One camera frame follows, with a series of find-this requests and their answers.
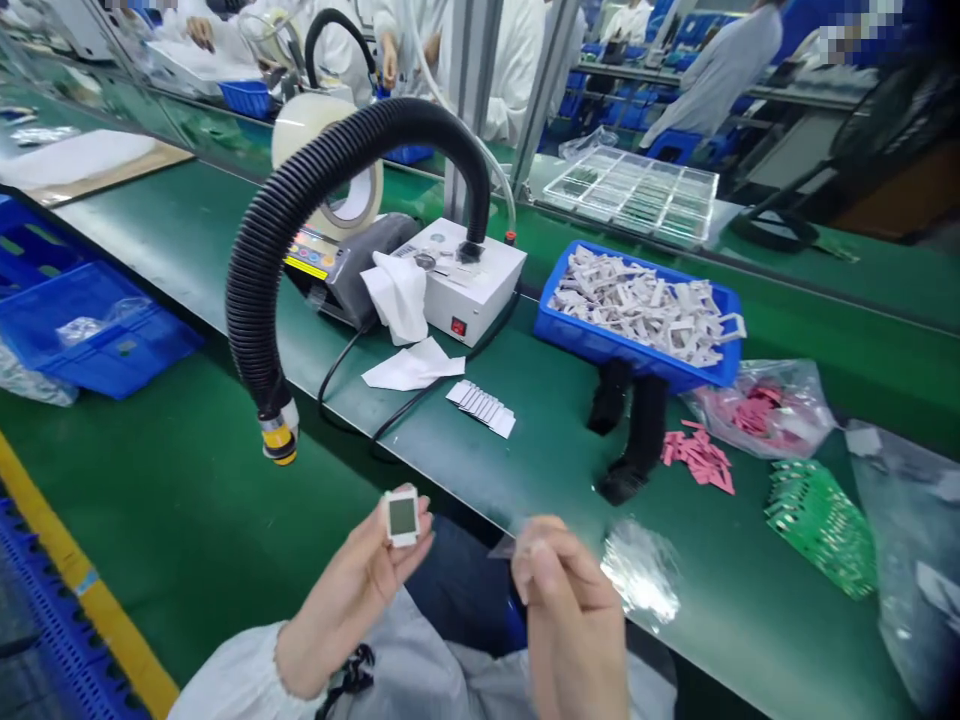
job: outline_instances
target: pink foam pieces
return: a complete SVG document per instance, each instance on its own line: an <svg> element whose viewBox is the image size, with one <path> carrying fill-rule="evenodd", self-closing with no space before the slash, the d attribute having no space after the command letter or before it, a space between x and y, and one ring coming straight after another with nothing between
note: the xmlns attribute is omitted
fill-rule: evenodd
<svg viewBox="0 0 960 720"><path fill-rule="evenodd" d="M664 435L663 453L660 455L663 464L686 463L698 485L714 485L725 493L736 495L726 453L710 442L710 435L703 425L688 420L680 422L693 428L693 435L687 437L683 430Z"/></svg>

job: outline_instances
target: blue plastic basket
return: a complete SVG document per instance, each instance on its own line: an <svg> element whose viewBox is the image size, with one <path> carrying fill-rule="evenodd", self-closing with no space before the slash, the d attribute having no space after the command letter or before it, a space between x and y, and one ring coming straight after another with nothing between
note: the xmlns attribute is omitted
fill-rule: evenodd
<svg viewBox="0 0 960 720"><path fill-rule="evenodd" d="M0 501L0 550L7 554L41 630L29 663L16 669L35 685L44 681L44 697L38 698L37 714L22 717L149 720L76 595L63 584L9 500Z"/></svg>
<svg viewBox="0 0 960 720"><path fill-rule="evenodd" d="M400 163L401 165L413 165L421 160L433 157L433 148L424 145L404 145L396 150L391 150L383 156L384 160Z"/></svg>
<svg viewBox="0 0 960 720"><path fill-rule="evenodd" d="M541 340L558 345L564 350L569 350L575 355L589 360L594 365L603 365L615 357L627 360L633 364L634 371L638 375L652 373L669 382L672 394L693 390L701 385L729 387L733 384L737 375L737 368L740 365L740 353L743 345L740 340L734 340L720 346L719 352L723 355L723 360L717 365L695 368L688 363L628 340L609 330L564 315L548 307L547 303L553 297L560 280L567 272L568 258L581 246L599 255L619 257L623 258L624 262L652 268L657 271L659 277L667 282L690 282L698 279L600 245L594 245L584 240L574 240L560 257L546 287L543 289L540 309L537 311L537 321L533 326L534 335ZM724 315L740 312L740 298L737 297L735 292L725 287L713 285L713 301Z"/></svg>
<svg viewBox="0 0 960 720"><path fill-rule="evenodd" d="M261 120L270 115L272 100L265 82L245 80L218 84L227 107L234 112Z"/></svg>
<svg viewBox="0 0 960 720"><path fill-rule="evenodd" d="M0 333L27 369L122 400L200 347L200 336L153 302L72 347L57 328L106 319L116 302L145 297L110 266L90 263L0 302Z"/></svg>
<svg viewBox="0 0 960 720"><path fill-rule="evenodd" d="M70 238L27 206L0 195L0 298L82 265Z"/></svg>

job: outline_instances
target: nozzle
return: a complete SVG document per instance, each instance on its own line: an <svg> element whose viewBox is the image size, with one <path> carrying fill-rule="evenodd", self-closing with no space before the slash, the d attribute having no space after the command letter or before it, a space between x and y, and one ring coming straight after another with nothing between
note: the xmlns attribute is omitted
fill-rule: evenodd
<svg viewBox="0 0 960 720"><path fill-rule="evenodd" d="M297 459L297 439L290 431L282 414L273 417L264 413L257 415L260 434L263 436L263 454L277 465L289 465Z"/></svg>

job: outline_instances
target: clear plastic bag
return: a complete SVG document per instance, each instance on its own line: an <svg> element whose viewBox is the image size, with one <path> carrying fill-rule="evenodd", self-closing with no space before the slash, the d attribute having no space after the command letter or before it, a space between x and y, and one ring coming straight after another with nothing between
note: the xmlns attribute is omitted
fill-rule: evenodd
<svg viewBox="0 0 960 720"><path fill-rule="evenodd" d="M588 152L598 147L616 147L617 136L615 133L605 130L601 125L589 135L582 138L574 138L560 143L560 157L570 162L576 162Z"/></svg>
<svg viewBox="0 0 960 720"><path fill-rule="evenodd" d="M80 129L73 125L62 125L60 127L32 127L17 130L10 135L19 147L36 147L37 145L50 145L67 138L80 134Z"/></svg>
<svg viewBox="0 0 960 720"><path fill-rule="evenodd" d="M880 634L914 704L937 715L960 658L960 465L859 420L847 446L877 548Z"/></svg>
<svg viewBox="0 0 960 720"><path fill-rule="evenodd" d="M812 360L745 360L733 387L681 398L707 432L763 460L813 457L837 427Z"/></svg>
<svg viewBox="0 0 960 720"><path fill-rule="evenodd" d="M102 320L86 316L74 318L66 325L57 328L57 337L60 338L64 347L73 347L92 338L126 316L148 308L152 304L153 300L145 297L129 297L118 300L111 306L110 312Z"/></svg>
<svg viewBox="0 0 960 720"><path fill-rule="evenodd" d="M79 391L74 385L27 370L0 339L0 388L29 400L70 407Z"/></svg>
<svg viewBox="0 0 960 720"><path fill-rule="evenodd" d="M511 534L504 535L488 557L512 558L517 552L515 537L520 536L525 524L511 525ZM643 615L654 633L676 617L680 573L676 551L665 538L641 527L636 520L621 520L603 542L600 568L620 593L624 612L634 617Z"/></svg>

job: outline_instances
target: clear tape roll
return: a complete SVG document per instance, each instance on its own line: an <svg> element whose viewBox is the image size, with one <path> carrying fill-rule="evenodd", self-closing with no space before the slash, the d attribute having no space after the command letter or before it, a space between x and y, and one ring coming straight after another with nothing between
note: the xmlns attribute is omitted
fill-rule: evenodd
<svg viewBox="0 0 960 720"><path fill-rule="evenodd" d="M357 108L339 98L304 93L292 98L277 116L273 128L273 167L313 140L325 128L349 117ZM339 242L369 227L383 200L383 161L377 160L350 181L347 197L336 210L326 202L307 224Z"/></svg>

